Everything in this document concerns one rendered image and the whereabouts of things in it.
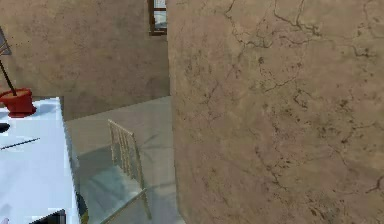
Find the red plant pot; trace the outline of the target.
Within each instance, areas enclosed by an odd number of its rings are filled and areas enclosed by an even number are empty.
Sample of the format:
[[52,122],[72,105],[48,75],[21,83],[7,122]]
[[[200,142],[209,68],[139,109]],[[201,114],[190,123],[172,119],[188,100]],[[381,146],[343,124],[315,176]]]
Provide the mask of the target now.
[[0,94],[0,102],[8,109],[11,118],[24,118],[36,112],[32,101],[32,91],[28,88],[16,89],[16,95],[12,91]]

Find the dark house plant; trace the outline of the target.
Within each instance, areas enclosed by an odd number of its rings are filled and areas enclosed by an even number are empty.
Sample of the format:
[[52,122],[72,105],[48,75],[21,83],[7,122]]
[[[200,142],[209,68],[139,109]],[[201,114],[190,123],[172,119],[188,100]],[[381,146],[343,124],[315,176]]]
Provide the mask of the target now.
[[[8,44],[8,41],[5,37],[3,29],[0,27],[0,56],[10,56],[11,54],[12,54],[12,51],[10,49],[10,45]],[[11,90],[12,95],[16,96],[17,95],[16,90],[8,76],[8,73],[5,70],[4,64],[1,59],[0,59],[0,70],[4,75],[4,78],[7,82],[8,87]]]

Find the white table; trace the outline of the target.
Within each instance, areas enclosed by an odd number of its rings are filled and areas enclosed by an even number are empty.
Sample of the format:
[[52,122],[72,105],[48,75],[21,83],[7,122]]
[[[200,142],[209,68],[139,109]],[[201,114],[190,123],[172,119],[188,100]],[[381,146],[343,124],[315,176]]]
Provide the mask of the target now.
[[66,224],[80,224],[60,99],[33,105],[36,112],[25,118],[0,108],[0,122],[10,125],[0,147],[40,138],[0,150],[0,221],[30,224],[64,209]]

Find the thin black pencil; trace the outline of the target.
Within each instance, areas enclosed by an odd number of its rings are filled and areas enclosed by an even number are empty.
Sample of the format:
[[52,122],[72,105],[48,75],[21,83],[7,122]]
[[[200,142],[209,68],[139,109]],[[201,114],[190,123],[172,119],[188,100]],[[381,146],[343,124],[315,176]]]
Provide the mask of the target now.
[[16,147],[16,146],[19,146],[19,145],[23,145],[23,144],[27,144],[27,143],[31,143],[31,142],[34,142],[34,141],[37,141],[37,140],[40,140],[40,138],[34,138],[34,139],[30,139],[30,140],[25,140],[25,141],[22,141],[22,142],[19,142],[19,143],[3,146],[3,147],[0,147],[0,150],[10,149],[10,148],[13,148],[13,147]]

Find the brown framed window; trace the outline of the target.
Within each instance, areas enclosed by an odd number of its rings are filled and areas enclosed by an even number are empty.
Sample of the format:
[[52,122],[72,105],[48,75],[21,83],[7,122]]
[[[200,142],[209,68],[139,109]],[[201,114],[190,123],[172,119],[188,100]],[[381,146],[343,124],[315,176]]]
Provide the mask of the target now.
[[149,35],[162,36],[167,34],[166,0],[147,0]]

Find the black flat object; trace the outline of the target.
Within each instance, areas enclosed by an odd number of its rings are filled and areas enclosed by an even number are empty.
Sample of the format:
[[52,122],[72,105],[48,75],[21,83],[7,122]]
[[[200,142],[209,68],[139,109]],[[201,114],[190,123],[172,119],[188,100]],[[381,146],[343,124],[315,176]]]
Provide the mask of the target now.
[[49,214],[30,224],[66,224],[66,212],[64,209]]

